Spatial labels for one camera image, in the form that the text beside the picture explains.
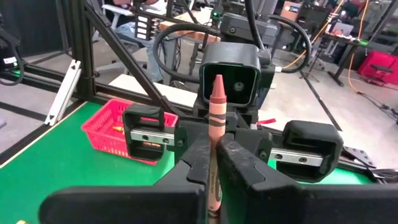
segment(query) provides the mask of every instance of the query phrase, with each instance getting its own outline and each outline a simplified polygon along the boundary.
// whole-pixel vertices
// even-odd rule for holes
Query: white label
[[[147,24],[143,22],[138,22],[137,24],[139,27],[147,27]]]
[[[147,22],[147,21],[148,21],[148,18],[139,16],[139,17],[138,17],[138,21]]]
[[[282,71],[282,67],[275,67],[275,72],[281,72]]]
[[[146,34],[146,33],[147,33],[147,30],[138,28],[138,29],[137,29],[137,32],[138,32],[139,34]]]
[[[9,63],[15,63],[17,62],[17,59],[15,57],[11,57],[11,58],[5,58],[3,59],[4,63],[9,64]]]
[[[146,35],[144,35],[144,34],[137,34],[137,38],[140,38],[140,39],[146,39],[147,38],[147,36]]]

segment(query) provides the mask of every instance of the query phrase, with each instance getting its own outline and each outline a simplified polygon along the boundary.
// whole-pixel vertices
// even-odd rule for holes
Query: black bracket
[[[368,154],[359,149],[354,149],[352,147],[343,147],[343,151],[341,152],[342,156],[347,157],[348,159],[351,160],[358,160],[359,162],[362,162],[364,165],[366,165],[368,168],[373,168],[375,169],[376,166],[374,165],[373,161],[369,158]]]

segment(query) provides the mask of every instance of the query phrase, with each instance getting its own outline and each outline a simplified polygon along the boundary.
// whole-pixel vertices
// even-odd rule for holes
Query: white metal bracket
[[[80,78],[80,73],[80,61],[72,60],[44,124],[53,126],[62,119],[65,109],[67,108],[67,104],[76,87],[77,81]]]

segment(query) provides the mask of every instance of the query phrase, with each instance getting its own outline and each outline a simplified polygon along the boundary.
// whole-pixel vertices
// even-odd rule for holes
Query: black camera housing
[[[223,76],[228,105],[245,108],[256,98],[261,80],[259,49],[252,44],[208,44],[199,69],[200,98],[209,103],[216,75]]]

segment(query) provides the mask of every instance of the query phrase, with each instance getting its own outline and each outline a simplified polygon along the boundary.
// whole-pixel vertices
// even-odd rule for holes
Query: screw
[[[259,153],[260,159],[265,159],[267,157],[267,153],[264,150],[261,150]]]
[[[183,145],[184,145],[184,141],[183,140],[178,140],[177,146],[178,147],[182,147]]]
[[[229,28],[229,32],[232,33],[232,34],[234,34],[234,33],[236,32],[235,27],[230,27],[230,28]]]

